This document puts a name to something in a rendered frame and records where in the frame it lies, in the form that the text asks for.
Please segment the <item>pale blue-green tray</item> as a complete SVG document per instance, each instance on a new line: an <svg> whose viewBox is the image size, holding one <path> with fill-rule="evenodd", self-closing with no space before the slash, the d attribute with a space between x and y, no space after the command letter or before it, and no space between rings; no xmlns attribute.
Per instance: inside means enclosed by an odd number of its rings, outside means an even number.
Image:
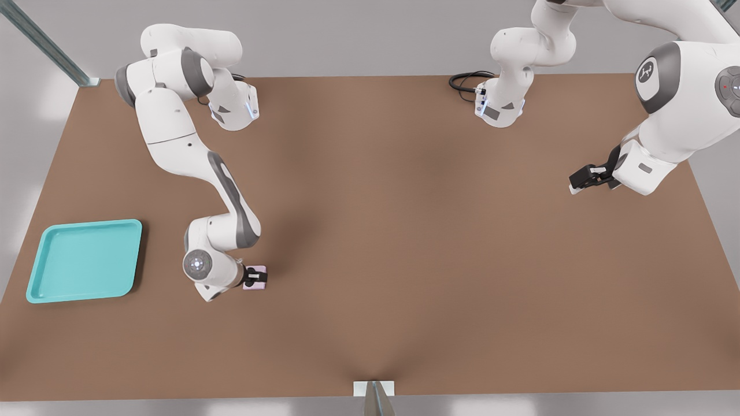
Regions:
<svg viewBox="0 0 740 416"><path fill-rule="evenodd" d="M143 226L136 219L58 224L40 237L32 304L115 298L132 290Z"/></svg>

